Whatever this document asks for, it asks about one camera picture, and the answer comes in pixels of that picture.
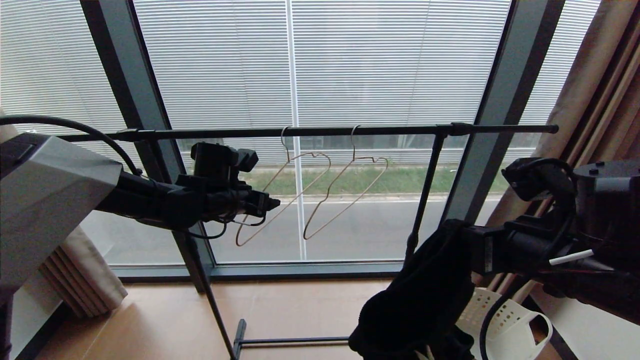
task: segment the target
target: white laundry basket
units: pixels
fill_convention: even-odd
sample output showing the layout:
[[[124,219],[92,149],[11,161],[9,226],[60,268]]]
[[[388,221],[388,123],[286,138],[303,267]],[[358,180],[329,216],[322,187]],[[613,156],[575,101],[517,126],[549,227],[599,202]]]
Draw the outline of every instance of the white laundry basket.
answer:
[[[456,322],[460,330],[474,337],[471,354],[480,359],[480,328],[484,316],[500,294],[476,288],[462,315]],[[536,345],[529,322],[542,316],[547,322],[548,335]],[[489,324],[486,336],[486,352],[490,360],[533,360],[549,342],[553,327],[551,321],[541,313],[528,310],[513,300],[498,310]]]

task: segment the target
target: beige curtain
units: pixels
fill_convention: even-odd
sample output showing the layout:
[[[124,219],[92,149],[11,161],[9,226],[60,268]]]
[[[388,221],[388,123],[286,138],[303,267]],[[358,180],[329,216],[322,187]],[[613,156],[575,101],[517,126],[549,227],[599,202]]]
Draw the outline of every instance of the beige curtain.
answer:
[[[640,156],[639,38],[638,1],[603,0],[547,122],[560,131],[544,134],[533,156],[559,158],[574,167]],[[525,212],[541,215],[549,206],[548,201],[524,202],[509,189],[487,226]],[[513,278],[498,276],[491,287],[502,292]],[[532,286],[514,298],[524,299]]]
[[[13,126],[0,126],[0,143],[16,135]],[[79,226],[45,260],[40,272],[78,317],[107,313],[127,296],[122,282]]]

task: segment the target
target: clothes hanger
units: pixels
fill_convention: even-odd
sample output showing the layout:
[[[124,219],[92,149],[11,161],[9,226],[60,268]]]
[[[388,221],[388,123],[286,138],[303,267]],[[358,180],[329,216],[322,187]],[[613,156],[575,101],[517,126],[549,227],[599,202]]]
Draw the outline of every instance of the clothes hanger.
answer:
[[[262,189],[263,192],[266,191],[267,188],[269,188],[269,185],[271,185],[271,183],[280,175],[280,173],[282,173],[282,171],[287,167],[287,165],[291,164],[291,162],[294,161],[295,159],[302,158],[304,156],[311,156],[312,158],[317,158],[318,156],[324,156],[327,159],[329,166],[326,168],[325,171],[321,172],[318,176],[316,176],[316,178],[313,179],[313,181],[311,181],[308,185],[306,185],[304,187],[304,189],[302,189],[302,191],[299,194],[297,194],[285,206],[283,206],[277,214],[273,215],[273,217],[271,217],[271,219],[269,221],[264,223],[264,225],[260,229],[258,229],[255,233],[253,233],[251,236],[249,236],[247,239],[245,239],[245,241],[240,242],[240,231],[242,230],[244,225],[251,225],[251,224],[246,224],[245,223],[248,215],[244,216],[244,219],[243,219],[242,222],[237,222],[238,224],[240,224],[240,226],[238,227],[238,231],[236,232],[236,245],[238,247],[241,247],[241,246],[245,245],[246,243],[248,243],[249,241],[251,241],[256,235],[258,235],[262,230],[264,230],[264,228],[267,227],[267,225],[269,225],[278,216],[280,216],[280,214],[282,214],[283,211],[285,211],[291,204],[293,204],[294,201],[298,200],[298,198],[303,193],[305,193],[305,191],[307,191],[307,189],[309,189],[313,184],[316,183],[316,181],[318,181],[323,175],[325,175],[331,169],[331,158],[327,154],[325,154],[323,152],[310,151],[310,152],[305,152],[303,154],[294,156],[292,158],[291,157],[291,153],[289,152],[289,148],[286,146],[286,144],[284,142],[284,131],[289,127],[290,126],[285,126],[282,129],[282,132],[280,133],[280,142],[282,142],[282,146],[284,146],[284,149],[285,149],[285,151],[287,153],[287,162],[285,162],[284,165],[282,165],[280,167],[280,169],[276,172],[276,174],[269,180],[267,185],[264,186],[264,189]]]
[[[305,224],[305,230],[302,232],[302,237],[305,240],[311,239],[320,230],[324,229],[327,225],[329,225],[335,219],[337,219],[340,215],[342,215],[343,212],[347,211],[347,209],[349,209],[353,204],[355,204],[358,200],[360,200],[369,191],[369,189],[371,189],[371,187],[378,181],[378,179],[387,171],[387,169],[389,169],[389,159],[387,159],[387,158],[374,158],[373,156],[361,156],[361,157],[357,157],[356,158],[356,145],[353,142],[353,133],[356,131],[356,128],[358,126],[360,126],[360,125],[354,126],[353,129],[351,130],[351,146],[353,146],[353,154],[351,156],[351,161],[349,161],[349,163],[338,173],[338,175],[333,178],[333,180],[329,184],[329,187],[327,187],[327,189],[326,189],[326,195],[324,196],[324,199],[320,200],[320,202],[318,202],[316,207],[314,208],[313,212],[311,212],[311,216],[309,216],[309,219],[307,220],[307,223]],[[327,199],[329,199],[329,195],[331,193],[331,187],[338,180],[338,178],[340,178],[340,176],[342,176],[344,174],[344,172],[351,165],[353,165],[356,162],[356,160],[371,160],[371,163],[373,163],[373,164],[378,163],[380,160],[384,160],[385,161],[385,168],[382,170],[382,172],[380,172],[380,174],[378,174],[378,176],[375,179],[373,179],[371,184],[369,184],[367,186],[367,188],[351,204],[347,205],[344,209],[342,209],[334,217],[329,219],[329,221],[327,221],[324,225],[319,227],[318,230],[314,231],[311,235],[307,236],[307,230],[309,228],[309,225],[311,224],[311,220],[313,220],[314,216],[316,215],[316,212],[317,212],[318,208],[320,208],[320,205],[322,205],[322,203],[324,203],[325,201],[327,201]]]

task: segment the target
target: gray pavement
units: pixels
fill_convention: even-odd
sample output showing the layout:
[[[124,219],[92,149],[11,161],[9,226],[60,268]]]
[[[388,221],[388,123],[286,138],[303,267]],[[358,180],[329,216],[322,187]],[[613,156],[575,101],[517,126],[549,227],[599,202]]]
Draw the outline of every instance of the gray pavement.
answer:
[[[488,199],[477,224],[484,224],[496,206]],[[424,241],[437,227],[444,200],[430,201],[420,228]],[[305,204],[305,216],[315,204]],[[323,204],[310,226],[310,233],[347,206],[344,202]],[[306,241],[307,260],[400,259],[404,256],[406,237],[411,231],[416,200],[365,200],[349,208],[342,216]],[[244,247],[236,247],[238,225],[230,224],[219,239],[211,240],[219,262],[299,261],[297,206],[289,206],[269,226]],[[221,226],[205,225],[208,234]],[[145,226],[134,220],[94,211],[84,222],[84,230],[96,243],[110,264],[182,263],[169,231]],[[244,227],[240,239],[253,234],[256,227]]]

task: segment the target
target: clothes rack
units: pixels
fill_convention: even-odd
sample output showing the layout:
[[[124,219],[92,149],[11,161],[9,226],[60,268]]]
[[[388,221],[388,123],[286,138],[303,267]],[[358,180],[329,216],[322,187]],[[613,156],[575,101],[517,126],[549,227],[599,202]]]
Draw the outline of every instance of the clothes rack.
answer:
[[[447,125],[435,126],[358,126],[354,133],[353,127],[288,127],[283,129],[224,129],[224,130],[138,130],[126,129],[117,133],[108,134],[114,140],[126,142],[148,142],[152,147],[157,145],[158,140],[167,139],[186,139],[186,138],[255,138],[255,137],[278,137],[278,136],[339,136],[339,135],[435,135],[435,141],[431,148],[431,158],[429,159],[429,167],[425,175],[418,209],[415,214],[412,231],[407,239],[404,263],[408,261],[415,252],[418,245],[419,229],[424,216],[429,190],[435,175],[436,166],[440,157],[440,152],[444,144],[444,140],[448,136],[464,136],[479,133],[556,133],[558,126],[541,125],[541,126],[478,126],[466,123],[452,123]],[[98,140],[92,135],[63,135],[60,138],[70,142],[84,142]],[[198,255],[196,240],[189,237],[189,251],[196,263],[196,269],[199,276],[208,279],[209,276]],[[245,345],[270,345],[272,347],[287,346],[294,343],[345,343],[349,338],[345,337],[318,337],[318,338],[280,338],[280,339],[245,339],[244,332],[247,323],[244,319],[240,319],[236,336],[231,342],[225,324],[222,321],[220,310],[213,295],[210,286],[204,287],[207,300],[211,307],[218,329],[225,342],[225,348],[231,360],[239,360],[240,354]]]

